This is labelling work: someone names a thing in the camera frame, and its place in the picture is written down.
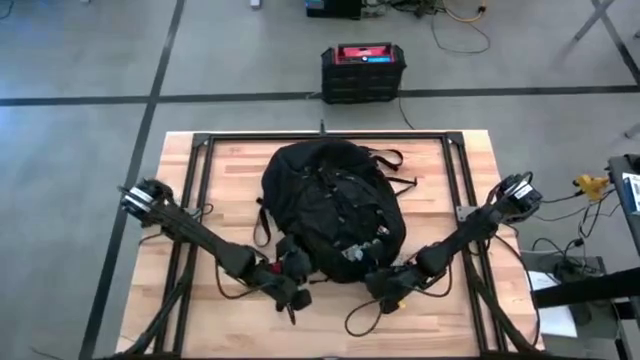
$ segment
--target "concrete floor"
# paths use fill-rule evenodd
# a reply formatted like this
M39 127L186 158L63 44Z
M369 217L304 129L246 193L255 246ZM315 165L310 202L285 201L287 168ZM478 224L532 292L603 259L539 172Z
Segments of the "concrete floor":
M472 11L469 1L451 1ZM404 89L637 85L597 23L571 43L587 0L494 0L478 27L492 47L477 56L438 49L430 18L389 11L363 21L304 16L302 1L187 0L162 95L318 91L320 53L337 43L393 41L407 56ZM148 95L175 0L18 0L0 20L0 104L12 98ZM0 2L0 13L3 3ZM640 6L618 0L610 18L640 62ZM438 16L452 46L478 45L465 26ZM602 174L612 155L637 152L621 133L640 121L640 94L423 97L402 100L422 129L488 129L501 173L532 170L549 198L578 174ZM2 358L37 359L29 347L77 357L146 104L0 106L0 348ZM404 129L397 101L327 106L318 100L159 104L140 176L152 176L172 130ZM542 209L564 214L581 200ZM613 207L609 200L606 208ZM577 219L529 221L520 245L540 236L566 244ZM136 257L137 224L125 230L96 356L113 351ZM588 240L609 270L640 265L623 217L604 219ZM625 333L640 339L637 327ZM610 340L545 338L556 354L615 359Z

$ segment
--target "wooden tabletop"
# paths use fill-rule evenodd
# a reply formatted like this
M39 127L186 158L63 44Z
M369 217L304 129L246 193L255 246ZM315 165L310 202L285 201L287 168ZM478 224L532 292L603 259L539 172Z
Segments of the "wooden tabletop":
M160 158L157 178L173 188L177 199L182 193L192 135L168 133ZM464 137L474 187L478 199L484 199L500 181L491 141L483 130L464 131ZM440 241L456 229L439 141L355 142L373 148L400 150L405 163L395 176L418 178L418 187L399 198L407 224L401 256L406 257L426 244ZM216 143L207 194L207 202L214 205L214 210L205 216L205 226L228 241L253 245L252 232L258 213L255 199L262 195L260 179L273 152L285 144L276 141ZM466 201L455 155L458 183L463 201ZM195 204L203 157L197 167L191 204ZM148 229L146 234L157 231L156 228ZM509 229L501 228L500 234L518 248ZM275 242L264 251L271 258L275 254ZM167 238L158 237L140 246L118 351L131 345L160 307L171 245ZM531 340L535 332L535 311L523 269L498 241L492 243L489 255L500 304L524 336ZM222 284L227 293L244 290L225 275ZM430 291L438 293L446 287L445 277ZM215 285L213 257L199 250L183 356L416 357L473 356L478 353L459 255L453 262L453 288L447 297L438 299L411 294L404 301L406 308L384 315L374 332L361 338L345 332L344 319L353 308L371 300L363 284L320 283L310 286L310 291L313 304L297 313L297 325L293 326L286 312L276 312L273 300L261 293L240 300L224 299ZM359 311L350 328L354 332L365 330L374 321L377 311L377 305ZM494 344L486 308L483 311L490 343ZM171 321L175 320L176 313L174 311ZM173 338L171 324L167 349Z

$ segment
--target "yellow device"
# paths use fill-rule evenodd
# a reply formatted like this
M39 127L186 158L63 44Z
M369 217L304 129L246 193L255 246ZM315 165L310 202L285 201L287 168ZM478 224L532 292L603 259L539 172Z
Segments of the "yellow device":
M600 201L604 190L609 185L608 177L593 177L591 175L578 176L573 184L580 188L591 201Z

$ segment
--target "red battery box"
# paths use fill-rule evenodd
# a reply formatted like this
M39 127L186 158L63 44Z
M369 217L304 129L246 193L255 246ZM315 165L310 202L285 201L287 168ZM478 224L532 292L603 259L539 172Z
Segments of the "red battery box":
M322 98L328 104L391 101L407 67L391 43L348 44L322 54Z

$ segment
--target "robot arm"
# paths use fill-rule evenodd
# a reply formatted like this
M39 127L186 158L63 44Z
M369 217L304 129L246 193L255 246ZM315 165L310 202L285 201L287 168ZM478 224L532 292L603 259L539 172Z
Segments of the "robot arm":
M256 249L227 242L204 227L175 204L169 186L157 180L143 180L130 190L121 191L124 193L121 206L140 220L143 227L160 225L170 239L202 247L229 276L272 297L276 310L287 308L292 322L293 311L311 303L309 291L298 289L299 279L283 275L279 266L269 264L267 257Z
M490 203L494 196L497 200ZM501 223L526 220L538 210L541 200L542 195L529 184L526 174L507 177L492 190L487 203L467 216L446 239L423 247L401 266L367 275L367 290L374 299L380 299L383 314L394 312L414 289L425 290L442 277L453 256L469 243L490 239Z

